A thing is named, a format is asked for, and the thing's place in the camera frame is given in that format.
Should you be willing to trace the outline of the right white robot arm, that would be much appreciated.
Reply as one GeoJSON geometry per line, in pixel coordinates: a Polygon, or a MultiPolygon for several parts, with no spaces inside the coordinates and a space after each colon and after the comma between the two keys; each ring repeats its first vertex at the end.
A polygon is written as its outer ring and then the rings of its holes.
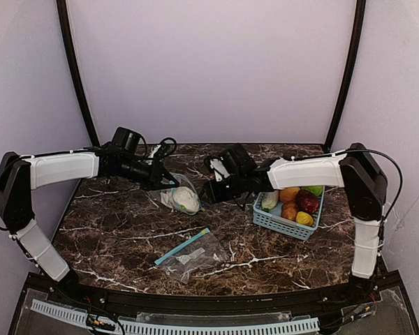
{"type": "Polygon", "coordinates": [[[355,223],[351,274],[369,279],[384,242],[384,225],[392,205],[386,204],[388,178],[374,159],[395,160],[363,144],[330,154],[276,158],[258,165],[241,144],[204,160],[214,178],[202,194],[211,204],[236,200],[244,194],[281,191],[295,186],[343,189],[355,223]]]}

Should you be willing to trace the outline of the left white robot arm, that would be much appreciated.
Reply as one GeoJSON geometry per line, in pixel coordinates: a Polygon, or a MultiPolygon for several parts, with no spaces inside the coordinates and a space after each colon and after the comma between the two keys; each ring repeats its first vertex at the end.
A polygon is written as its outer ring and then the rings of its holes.
{"type": "Polygon", "coordinates": [[[101,145],[47,154],[4,154],[0,163],[0,230],[6,231],[31,262],[56,284],[71,285],[78,275],[62,258],[37,221],[34,200],[41,189],[65,182],[118,177],[144,191],[179,186],[163,161],[177,150],[172,137],[162,139],[151,151],[137,153],[144,137],[119,127],[111,141],[101,145]]]}

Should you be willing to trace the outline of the dark red pomegranate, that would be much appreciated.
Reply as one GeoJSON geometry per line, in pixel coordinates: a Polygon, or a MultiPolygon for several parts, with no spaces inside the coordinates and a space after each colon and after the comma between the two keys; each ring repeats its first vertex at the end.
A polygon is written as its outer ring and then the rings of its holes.
{"type": "Polygon", "coordinates": [[[320,206],[318,198],[311,192],[300,190],[295,198],[295,203],[300,211],[308,214],[315,214],[320,206]]]}

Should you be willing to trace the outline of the green apple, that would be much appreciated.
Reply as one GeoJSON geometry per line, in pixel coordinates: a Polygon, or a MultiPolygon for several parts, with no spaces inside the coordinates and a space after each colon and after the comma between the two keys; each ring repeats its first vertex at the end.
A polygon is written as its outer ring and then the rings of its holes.
{"type": "Polygon", "coordinates": [[[302,186],[301,189],[314,194],[316,197],[319,197],[323,194],[324,186],[302,186]]]}

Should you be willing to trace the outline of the white cauliflower toy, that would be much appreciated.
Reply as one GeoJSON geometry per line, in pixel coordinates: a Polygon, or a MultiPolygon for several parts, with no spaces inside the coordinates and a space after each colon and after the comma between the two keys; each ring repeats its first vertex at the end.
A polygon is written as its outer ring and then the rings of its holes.
{"type": "Polygon", "coordinates": [[[195,215],[200,210],[200,200],[197,194],[187,186],[171,188],[160,193],[161,203],[168,208],[188,215],[195,215]]]}

